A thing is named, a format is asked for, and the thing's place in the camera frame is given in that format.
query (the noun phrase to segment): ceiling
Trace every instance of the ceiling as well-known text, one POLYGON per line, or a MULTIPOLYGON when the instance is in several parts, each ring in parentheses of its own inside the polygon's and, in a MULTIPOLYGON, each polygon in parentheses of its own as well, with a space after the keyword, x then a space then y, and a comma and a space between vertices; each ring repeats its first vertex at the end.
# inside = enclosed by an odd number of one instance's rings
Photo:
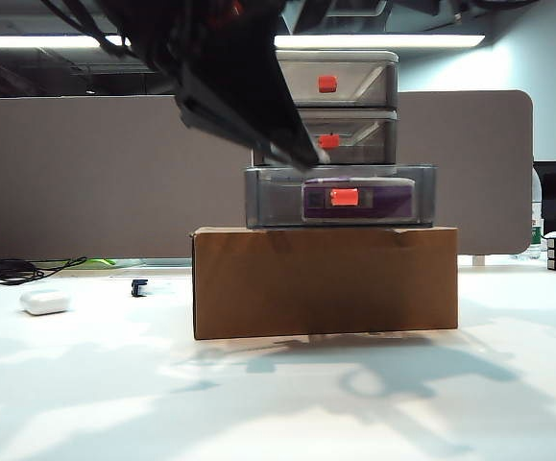
MULTIPOLYGON (((322 2, 327 0, 309 0, 322 2)), ((93 1, 84 3, 102 31, 115 33, 112 24, 93 1)), ((305 3, 295 0, 291 8, 305 3)), ((455 30, 459 33, 486 34, 491 31, 493 14, 470 5, 469 1, 440 0, 439 9, 430 14, 421 5, 433 0, 395 0, 388 19, 378 19, 374 9, 382 10, 382 0, 332 0, 333 13, 326 12, 307 34, 326 33, 419 33, 455 30), (337 17, 348 8, 363 11, 364 17, 337 17)), ((293 31, 297 11, 285 12, 281 34, 293 31)), ((38 0, 0 0, 0 35, 77 34, 52 15, 38 0)), ((419 52, 399 53, 402 60, 419 52)), ((100 49, 0 49, 0 97, 62 95, 164 94, 171 91, 168 79, 151 72, 141 61, 119 59, 100 49)))

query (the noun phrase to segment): water bottle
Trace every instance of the water bottle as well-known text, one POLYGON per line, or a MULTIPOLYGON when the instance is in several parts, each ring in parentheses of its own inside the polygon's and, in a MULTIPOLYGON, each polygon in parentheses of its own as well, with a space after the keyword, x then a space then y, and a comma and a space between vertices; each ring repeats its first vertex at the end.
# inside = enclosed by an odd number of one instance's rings
POLYGON ((531 169, 531 242, 517 259, 538 259, 542 251, 543 188, 534 168, 531 169))

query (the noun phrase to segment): small black object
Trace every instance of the small black object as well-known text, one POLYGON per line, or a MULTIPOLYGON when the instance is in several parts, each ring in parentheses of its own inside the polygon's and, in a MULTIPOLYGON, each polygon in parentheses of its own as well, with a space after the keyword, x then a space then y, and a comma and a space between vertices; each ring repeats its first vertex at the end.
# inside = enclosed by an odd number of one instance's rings
POLYGON ((140 298, 145 295, 141 294, 141 287, 147 285, 147 279, 134 279, 132 286, 133 286, 133 296, 135 298, 140 298))

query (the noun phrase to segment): wall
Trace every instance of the wall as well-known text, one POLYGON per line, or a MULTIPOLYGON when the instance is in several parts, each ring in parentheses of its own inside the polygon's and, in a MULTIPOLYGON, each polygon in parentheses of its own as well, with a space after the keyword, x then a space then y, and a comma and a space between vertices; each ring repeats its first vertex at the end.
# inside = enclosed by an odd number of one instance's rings
POLYGON ((495 44, 406 61, 399 89, 521 89, 534 103, 534 157, 556 159, 556 0, 541 0, 515 22, 496 26, 495 44))

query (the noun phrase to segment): black cable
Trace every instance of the black cable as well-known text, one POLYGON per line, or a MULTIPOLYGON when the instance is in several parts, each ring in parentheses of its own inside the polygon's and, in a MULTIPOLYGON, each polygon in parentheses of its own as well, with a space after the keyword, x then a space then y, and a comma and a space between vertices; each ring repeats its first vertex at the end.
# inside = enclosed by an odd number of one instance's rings
POLYGON ((100 28, 92 18, 91 14, 87 11, 84 5, 79 2, 79 0, 63 0, 66 7, 68 7, 68 9, 79 22, 72 19, 68 14, 54 5, 50 0, 40 0, 40 2, 73 29, 84 34, 85 36, 91 36, 96 41, 98 41, 98 43, 101 45, 101 48, 103 48, 108 53, 119 58, 123 56, 136 58, 136 54, 131 51, 125 44, 122 44, 120 46, 107 40, 105 34, 100 30, 100 28))
POLYGON ((38 267, 39 263, 62 262, 62 260, 25 261, 23 259, 0 259, 5 266, 0 269, 0 285, 16 286, 30 281, 46 279, 64 269, 79 266, 87 261, 86 257, 66 259, 64 264, 56 267, 38 267))
POLYGON ((58 8, 56 5, 51 3, 49 0, 40 0, 40 3, 45 5, 45 7, 47 7, 49 9, 49 11, 51 11, 53 14, 55 14, 57 17, 59 17, 62 21, 64 21, 70 27, 72 27, 73 29, 81 32, 82 34, 85 34, 84 28, 82 27, 82 25, 79 22, 76 22, 74 19, 69 17, 65 12, 63 12, 60 8, 58 8))

